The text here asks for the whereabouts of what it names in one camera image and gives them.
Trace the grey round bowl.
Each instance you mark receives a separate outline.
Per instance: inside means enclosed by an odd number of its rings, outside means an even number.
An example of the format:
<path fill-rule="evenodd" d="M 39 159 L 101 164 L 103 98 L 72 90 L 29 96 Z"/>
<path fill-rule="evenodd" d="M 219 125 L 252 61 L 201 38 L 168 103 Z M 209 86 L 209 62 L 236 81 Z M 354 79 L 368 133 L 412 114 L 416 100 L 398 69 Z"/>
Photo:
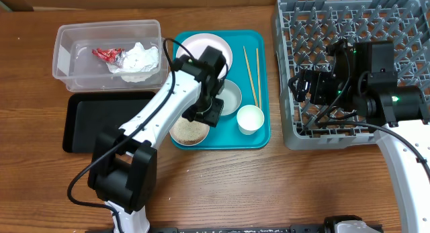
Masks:
<path fill-rule="evenodd" d="M 216 98 L 224 102 L 221 115 L 230 115 L 239 108 L 242 101 L 242 93 L 234 82 L 226 79 L 222 92 Z"/>

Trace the small pink bowl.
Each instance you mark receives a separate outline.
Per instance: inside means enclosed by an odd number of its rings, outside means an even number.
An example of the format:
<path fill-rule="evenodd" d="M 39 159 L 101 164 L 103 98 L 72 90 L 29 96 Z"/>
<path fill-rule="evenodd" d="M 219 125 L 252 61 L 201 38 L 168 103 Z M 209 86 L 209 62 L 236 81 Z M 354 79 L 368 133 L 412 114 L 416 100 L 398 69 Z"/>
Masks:
<path fill-rule="evenodd" d="M 183 117 L 179 117 L 170 129 L 170 135 L 174 141 L 183 146 L 194 146 L 202 142 L 210 131 L 206 124 L 192 121 L 189 122 Z"/>

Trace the white paper cup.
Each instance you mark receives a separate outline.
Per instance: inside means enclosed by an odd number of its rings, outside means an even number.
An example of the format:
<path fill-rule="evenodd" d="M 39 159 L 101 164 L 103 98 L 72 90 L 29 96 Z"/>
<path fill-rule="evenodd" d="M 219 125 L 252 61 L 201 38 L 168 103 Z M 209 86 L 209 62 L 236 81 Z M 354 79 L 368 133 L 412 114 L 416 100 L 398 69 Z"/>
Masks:
<path fill-rule="evenodd" d="M 262 110 L 255 105 L 241 107 L 236 115 L 239 130 L 244 135 L 254 134 L 265 122 Z"/>

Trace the red foil snack wrapper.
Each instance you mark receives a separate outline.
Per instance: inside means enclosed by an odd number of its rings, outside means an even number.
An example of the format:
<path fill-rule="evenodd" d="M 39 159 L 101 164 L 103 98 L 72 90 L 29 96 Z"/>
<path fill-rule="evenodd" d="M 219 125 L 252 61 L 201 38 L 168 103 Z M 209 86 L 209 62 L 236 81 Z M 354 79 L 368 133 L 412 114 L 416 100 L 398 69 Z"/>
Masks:
<path fill-rule="evenodd" d="M 102 50 L 101 48 L 93 49 L 92 54 L 101 59 L 102 61 L 121 67 L 125 58 L 125 49 L 123 48 L 111 48 Z"/>

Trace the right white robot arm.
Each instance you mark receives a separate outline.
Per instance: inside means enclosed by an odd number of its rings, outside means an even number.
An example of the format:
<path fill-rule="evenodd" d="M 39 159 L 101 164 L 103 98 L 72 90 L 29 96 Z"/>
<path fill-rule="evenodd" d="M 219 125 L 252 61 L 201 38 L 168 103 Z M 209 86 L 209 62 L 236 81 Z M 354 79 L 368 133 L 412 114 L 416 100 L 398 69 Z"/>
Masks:
<path fill-rule="evenodd" d="M 391 41 L 327 46 L 329 72 L 302 70 L 294 99 L 323 105 L 314 125 L 358 126 L 374 134 L 388 166 L 403 232 L 429 231 L 429 108 L 418 87 L 398 86 Z"/>

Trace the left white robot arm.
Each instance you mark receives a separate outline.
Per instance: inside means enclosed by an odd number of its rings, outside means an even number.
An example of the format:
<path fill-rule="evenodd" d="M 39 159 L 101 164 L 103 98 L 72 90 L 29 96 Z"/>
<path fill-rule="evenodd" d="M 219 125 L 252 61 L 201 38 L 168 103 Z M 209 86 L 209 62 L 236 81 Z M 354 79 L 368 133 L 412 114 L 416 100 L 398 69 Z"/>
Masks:
<path fill-rule="evenodd" d="M 224 107 L 217 94 L 231 63 L 231 52 L 213 46 L 197 57 L 186 52 L 171 61 L 167 81 L 138 114 L 97 137 L 88 186 L 112 212 L 114 232 L 148 232 L 144 207 L 157 180 L 157 150 L 179 118 L 217 125 Z"/>

